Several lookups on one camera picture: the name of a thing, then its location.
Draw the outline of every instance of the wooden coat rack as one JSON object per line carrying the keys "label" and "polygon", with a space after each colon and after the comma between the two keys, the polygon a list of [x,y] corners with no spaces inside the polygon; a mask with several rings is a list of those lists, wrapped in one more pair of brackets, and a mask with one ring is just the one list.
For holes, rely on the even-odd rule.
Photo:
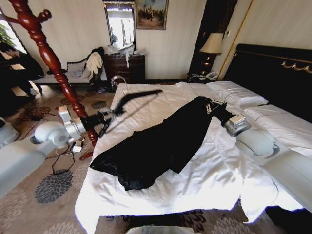
{"label": "wooden coat rack", "polygon": [[[44,9],[36,17],[28,6],[28,0],[8,1],[12,4],[14,10],[16,11],[17,19],[5,15],[3,15],[2,18],[11,23],[18,23],[28,31],[30,38],[36,42],[40,56],[42,57],[44,63],[53,72],[54,78],[61,85],[66,99],[72,104],[73,110],[76,112],[77,116],[87,117],[88,114],[86,113],[84,106],[78,101],[75,90],[68,83],[67,76],[62,72],[59,58],[47,43],[46,36],[42,31],[41,24],[52,17],[51,12]],[[87,133],[92,145],[95,146],[98,134],[94,129],[87,131]],[[91,155],[92,153],[87,154],[86,156],[82,156],[80,159],[83,160]]]}

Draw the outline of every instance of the white bedsheet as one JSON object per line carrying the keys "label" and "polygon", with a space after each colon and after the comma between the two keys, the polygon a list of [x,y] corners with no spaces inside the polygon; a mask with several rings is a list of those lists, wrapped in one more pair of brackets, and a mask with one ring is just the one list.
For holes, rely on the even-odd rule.
{"label": "white bedsheet", "polygon": [[[127,113],[118,117],[108,130],[142,104],[152,100],[99,139],[93,159],[131,136],[133,131],[141,131],[161,123],[193,100],[196,93],[211,99],[217,98],[214,92],[203,84],[192,84],[196,93],[189,84],[183,82],[176,85],[128,86],[130,92],[153,89],[162,89],[164,92],[156,98],[141,97],[127,103]],[[118,86],[112,107],[116,106],[125,90],[124,84]],[[230,210],[239,198],[249,222],[256,220],[269,205],[285,203],[288,207],[284,205],[284,208],[301,208],[287,193],[281,189],[278,192],[273,181],[248,157],[242,155],[234,142],[220,126],[219,120],[213,117],[202,146],[181,173],[176,174],[169,170],[157,178],[153,186],[143,190],[125,191],[116,176],[89,168],[76,201],[76,216],[90,234],[94,233],[100,216],[159,215],[213,208]]]}

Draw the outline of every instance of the white pillow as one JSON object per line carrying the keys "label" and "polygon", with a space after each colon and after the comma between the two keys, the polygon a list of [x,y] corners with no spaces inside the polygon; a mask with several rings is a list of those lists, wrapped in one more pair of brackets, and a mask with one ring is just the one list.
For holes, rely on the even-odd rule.
{"label": "white pillow", "polygon": [[312,124],[273,105],[245,110],[280,143],[312,159]]}
{"label": "white pillow", "polygon": [[231,81],[216,81],[206,84],[222,100],[230,105],[239,106],[242,109],[267,104],[264,97],[246,89]]}

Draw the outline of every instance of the window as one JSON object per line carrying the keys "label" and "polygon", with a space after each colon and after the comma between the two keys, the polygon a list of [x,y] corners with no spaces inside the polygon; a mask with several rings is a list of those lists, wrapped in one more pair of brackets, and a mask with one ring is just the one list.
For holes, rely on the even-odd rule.
{"label": "window", "polygon": [[11,25],[7,21],[1,19],[0,19],[0,42],[5,42],[13,46],[15,49],[22,51],[23,53],[26,54],[26,50],[24,49],[20,40],[13,31]]}

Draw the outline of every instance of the mirror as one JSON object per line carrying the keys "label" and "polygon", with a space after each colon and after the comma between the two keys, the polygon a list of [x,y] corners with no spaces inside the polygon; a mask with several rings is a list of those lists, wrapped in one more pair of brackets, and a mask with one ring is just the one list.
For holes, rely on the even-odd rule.
{"label": "mirror", "polygon": [[117,49],[123,49],[135,42],[134,3],[104,2],[106,19],[111,44]]}

